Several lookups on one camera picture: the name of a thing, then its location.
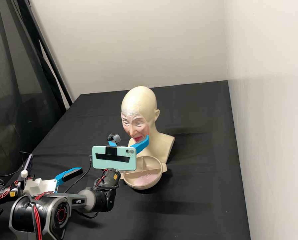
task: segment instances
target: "motor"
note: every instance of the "motor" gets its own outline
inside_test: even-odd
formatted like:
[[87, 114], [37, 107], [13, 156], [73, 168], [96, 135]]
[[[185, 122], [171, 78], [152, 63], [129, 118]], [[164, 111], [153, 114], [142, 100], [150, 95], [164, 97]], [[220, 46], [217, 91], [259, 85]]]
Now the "motor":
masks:
[[61, 240], [72, 211], [93, 218], [99, 212], [108, 212], [113, 208], [120, 177], [118, 170], [107, 168], [92, 187], [78, 194], [46, 192], [34, 197], [26, 194], [14, 203], [9, 228], [19, 240]]

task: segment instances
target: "beige bowl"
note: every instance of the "beige bowl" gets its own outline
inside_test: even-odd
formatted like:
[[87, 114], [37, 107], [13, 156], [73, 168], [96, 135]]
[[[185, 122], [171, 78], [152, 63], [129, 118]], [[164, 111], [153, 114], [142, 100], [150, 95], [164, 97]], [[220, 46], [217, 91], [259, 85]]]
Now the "beige bowl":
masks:
[[137, 169], [121, 173], [121, 179], [134, 189], [144, 190], [157, 184], [162, 173], [166, 171], [165, 163], [155, 157], [142, 156], [137, 158]]

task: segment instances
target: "black tablecloth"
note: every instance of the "black tablecloth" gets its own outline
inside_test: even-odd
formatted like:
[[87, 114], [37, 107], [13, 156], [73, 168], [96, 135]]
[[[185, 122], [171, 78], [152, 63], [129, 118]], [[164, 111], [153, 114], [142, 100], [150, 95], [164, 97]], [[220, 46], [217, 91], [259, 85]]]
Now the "black tablecloth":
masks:
[[[72, 214], [65, 239], [250, 239], [227, 81], [153, 88], [158, 131], [175, 137], [168, 171], [154, 187], [136, 191], [120, 182], [115, 206], [95, 219]], [[72, 167], [87, 170], [94, 145], [110, 133], [128, 144], [121, 119], [126, 91], [81, 95], [34, 150], [33, 172], [52, 179]], [[71, 190], [91, 186], [100, 170]], [[74, 180], [59, 188], [64, 191]], [[4, 204], [0, 239], [12, 203]]]

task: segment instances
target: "white knob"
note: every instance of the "white knob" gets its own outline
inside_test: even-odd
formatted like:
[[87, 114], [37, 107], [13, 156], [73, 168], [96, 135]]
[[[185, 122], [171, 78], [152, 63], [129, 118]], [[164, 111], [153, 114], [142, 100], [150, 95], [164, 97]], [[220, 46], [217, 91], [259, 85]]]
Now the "white knob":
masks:
[[27, 170], [23, 170], [23, 171], [21, 171], [21, 177], [22, 177], [22, 178], [26, 178], [26, 177], [28, 177], [28, 171], [27, 171]]

